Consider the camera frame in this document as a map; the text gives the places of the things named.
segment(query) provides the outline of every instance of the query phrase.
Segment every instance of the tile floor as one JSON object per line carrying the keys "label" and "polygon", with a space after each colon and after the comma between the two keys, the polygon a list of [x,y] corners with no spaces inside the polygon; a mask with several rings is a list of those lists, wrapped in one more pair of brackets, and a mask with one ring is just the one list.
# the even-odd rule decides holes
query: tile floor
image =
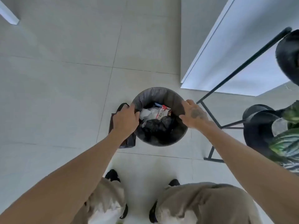
{"label": "tile floor", "polygon": [[[142,90],[163,86],[194,100],[206,93],[180,89],[180,0],[16,4],[18,26],[0,18],[0,212],[103,139],[110,114]],[[228,124],[252,104],[286,107],[298,92],[288,83],[255,98],[215,93],[205,103]],[[241,131],[227,132],[244,142]],[[149,209],[173,178],[240,186],[225,164],[203,160],[210,148],[199,132],[188,130],[169,147],[137,139],[134,148],[119,149],[107,169],[118,171],[126,189],[124,223],[149,223]]]}

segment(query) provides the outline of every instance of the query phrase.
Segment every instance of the tattoo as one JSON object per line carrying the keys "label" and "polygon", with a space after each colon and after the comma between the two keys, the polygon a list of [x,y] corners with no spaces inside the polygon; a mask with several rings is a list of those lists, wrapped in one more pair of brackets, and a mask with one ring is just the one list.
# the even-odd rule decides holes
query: tattoo
{"label": "tattoo", "polygon": [[192,109],[191,109],[191,117],[192,117],[193,119],[196,119],[197,117],[200,117],[201,119],[203,119],[203,118],[204,118],[204,115],[203,115],[203,113],[202,113],[200,110],[198,110],[197,108],[192,108]]}

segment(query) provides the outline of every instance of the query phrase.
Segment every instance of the metal frame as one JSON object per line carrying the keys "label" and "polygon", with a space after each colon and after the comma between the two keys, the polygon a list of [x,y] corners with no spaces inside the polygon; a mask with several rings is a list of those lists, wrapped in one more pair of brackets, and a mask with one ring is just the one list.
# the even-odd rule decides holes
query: metal frame
{"label": "metal frame", "polygon": [[[292,28],[287,27],[282,32],[280,32],[277,36],[275,36],[271,41],[269,41],[263,48],[261,48],[259,51],[257,51],[252,57],[250,57],[248,60],[246,60],[240,67],[238,67],[234,72],[232,72],[228,77],[226,77],[222,82],[220,82],[215,88],[213,88],[210,92],[208,92],[206,95],[204,95],[199,101],[196,102],[196,104],[201,104],[203,108],[207,111],[207,113],[210,115],[212,120],[216,123],[216,125],[220,129],[243,129],[243,127],[233,127],[237,124],[243,123],[245,120],[239,120],[237,122],[233,122],[230,124],[226,124],[224,126],[221,126],[219,122],[216,120],[216,118],[213,116],[211,111],[207,108],[207,106],[204,104],[204,99],[206,99],[208,96],[210,96],[212,93],[214,93],[217,89],[219,89],[223,84],[225,84],[227,81],[229,81],[232,77],[234,77],[236,74],[238,74],[240,71],[242,71],[245,67],[247,67],[249,64],[251,64],[255,59],[257,59],[259,56],[261,56],[264,52],[266,52],[268,49],[270,49],[273,45],[275,45],[277,42],[279,42],[282,38],[284,38],[286,35],[288,35],[292,31]],[[212,155],[215,148],[212,146],[211,151],[209,153],[209,156],[204,158],[204,160],[213,161],[213,162],[219,162],[224,163],[222,159],[213,159]]]}

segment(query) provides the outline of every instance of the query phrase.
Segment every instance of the trash can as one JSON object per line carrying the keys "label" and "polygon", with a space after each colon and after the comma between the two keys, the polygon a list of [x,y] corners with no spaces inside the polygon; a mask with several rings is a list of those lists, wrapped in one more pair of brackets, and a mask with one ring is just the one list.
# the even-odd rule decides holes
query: trash can
{"label": "trash can", "polygon": [[176,92],[164,88],[164,87],[152,87],[147,90],[142,91],[137,97],[133,100],[135,104],[135,111],[142,111],[143,108],[151,108],[154,103],[165,105],[172,110],[171,117],[174,118],[172,127],[167,134],[151,135],[148,132],[145,132],[141,125],[137,127],[135,134],[136,136],[153,146],[168,146],[178,142],[187,132],[188,127],[183,124],[182,120],[179,118],[179,115],[184,115],[185,111],[181,104],[183,98],[178,95]]}

